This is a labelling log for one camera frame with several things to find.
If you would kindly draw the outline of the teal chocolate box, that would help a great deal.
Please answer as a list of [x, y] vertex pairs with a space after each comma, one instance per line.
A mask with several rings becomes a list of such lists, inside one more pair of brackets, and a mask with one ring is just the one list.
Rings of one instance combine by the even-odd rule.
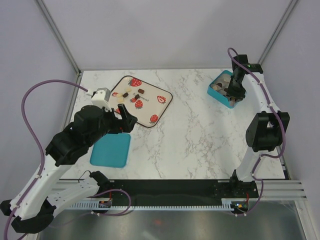
[[[230, 71], [224, 70], [220, 75], [218, 75], [209, 84], [208, 89], [207, 89], [208, 95], [210, 95], [211, 97], [213, 97], [214, 99], [216, 99], [218, 102], [220, 102], [221, 104], [223, 104], [224, 106], [226, 106], [229, 109], [233, 109], [237, 105], [237, 103], [235, 103], [235, 105], [233, 107], [231, 107], [229, 104], [229, 99], [226, 97], [225, 90], [227, 90], [229, 83], [225, 82], [224, 79], [231, 79], [231, 76], [232, 76], [232, 73]], [[217, 83], [222, 83], [223, 86], [220, 87], [217, 85]], [[213, 89], [213, 86], [217, 86], [218, 91], [215, 91]]]

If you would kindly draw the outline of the teal box lid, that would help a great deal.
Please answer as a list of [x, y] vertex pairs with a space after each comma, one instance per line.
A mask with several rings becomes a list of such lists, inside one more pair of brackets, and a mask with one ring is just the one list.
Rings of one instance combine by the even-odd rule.
[[90, 164], [97, 167], [124, 168], [130, 143], [131, 135], [128, 133], [106, 134], [93, 145]]

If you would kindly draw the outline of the metal serving tongs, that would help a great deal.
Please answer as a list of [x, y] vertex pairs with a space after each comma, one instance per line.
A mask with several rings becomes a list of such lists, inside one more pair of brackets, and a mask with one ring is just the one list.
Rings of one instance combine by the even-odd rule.
[[229, 105], [233, 107], [236, 104], [236, 99], [234, 97], [229, 98]]

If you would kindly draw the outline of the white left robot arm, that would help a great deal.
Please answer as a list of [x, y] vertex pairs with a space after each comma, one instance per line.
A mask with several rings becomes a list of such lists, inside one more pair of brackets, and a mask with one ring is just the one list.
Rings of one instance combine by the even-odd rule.
[[55, 183], [86, 155], [89, 148], [106, 134], [130, 133], [138, 121], [124, 104], [118, 105], [121, 118], [113, 109], [86, 105], [73, 121], [57, 133], [45, 149], [45, 158], [24, 189], [14, 198], [4, 200], [0, 209], [9, 217], [7, 226], [22, 234], [36, 234], [47, 228], [54, 218], [74, 203], [89, 197], [105, 197], [110, 181], [100, 171], [69, 189], [52, 194]]

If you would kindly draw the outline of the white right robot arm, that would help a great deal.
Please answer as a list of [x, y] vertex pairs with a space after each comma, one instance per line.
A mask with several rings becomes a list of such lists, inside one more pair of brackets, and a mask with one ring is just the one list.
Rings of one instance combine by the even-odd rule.
[[229, 193], [238, 198], [247, 191], [244, 182], [258, 180], [255, 172], [263, 158], [278, 159], [284, 154], [284, 150], [277, 155], [271, 152], [277, 147], [285, 148], [290, 116], [272, 99], [260, 64], [250, 63], [247, 55], [238, 53], [231, 57], [231, 61], [232, 75], [226, 98], [232, 106], [247, 101], [255, 114], [245, 132], [247, 151], [233, 173], [237, 180], [228, 185]]

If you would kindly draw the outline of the brown bar chocolate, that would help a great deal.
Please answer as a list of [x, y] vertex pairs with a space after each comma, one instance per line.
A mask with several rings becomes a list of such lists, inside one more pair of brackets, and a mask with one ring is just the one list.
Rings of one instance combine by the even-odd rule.
[[138, 90], [138, 92], [141, 93], [141, 94], [143, 94], [145, 91], [140, 88], [140, 89]]

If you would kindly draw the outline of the strawberry print tray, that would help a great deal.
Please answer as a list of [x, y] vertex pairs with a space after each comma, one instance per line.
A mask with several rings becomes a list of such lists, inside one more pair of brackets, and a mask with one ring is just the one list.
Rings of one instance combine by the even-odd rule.
[[[130, 92], [126, 92], [126, 88], [131, 88]], [[118, 93], [128, 93], [127, 97], [117, 97]], [[118, 98], [124, 98], [124, 102], [119, 103]], [[154, 127], [169, 104], [173, 100], [173, 95], [155, 85], [140, 80], [134, 76], [124, 76], [111, 90], [109, 105], [117, 113], [119, 113], [118, 104], [124, 104], [128, 112], [137, 117], [137, 123], [146, 128]]]

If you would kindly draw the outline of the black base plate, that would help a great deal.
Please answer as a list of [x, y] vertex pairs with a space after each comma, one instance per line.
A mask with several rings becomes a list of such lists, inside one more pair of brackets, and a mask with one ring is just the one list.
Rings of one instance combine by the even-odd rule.
[[115, 179], [99, 192], [113, 190], [101, 197], [111, 197], [115, 207], [129, 203], [133, 207], [196, 207], [221, 206], [222, 199], [254, 199], [257, 185], [251, 182], [230, 182], [214, 179]]

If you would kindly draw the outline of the aluminium frame rail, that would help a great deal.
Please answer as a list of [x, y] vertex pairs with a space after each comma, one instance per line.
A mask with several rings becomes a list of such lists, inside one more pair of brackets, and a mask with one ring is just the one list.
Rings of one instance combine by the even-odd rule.
[[138, 179], [110, 180], [104, 193], [93, 198], [92, 184], [85, 181], [60, 180], [48, 197], [61, 213], [75, 210], [212, 210], [232, 211], [237, 204], [256, 200], [302, 201], [307, 196], [298, 180], [266, 180], [242, 182], [213, 179]]

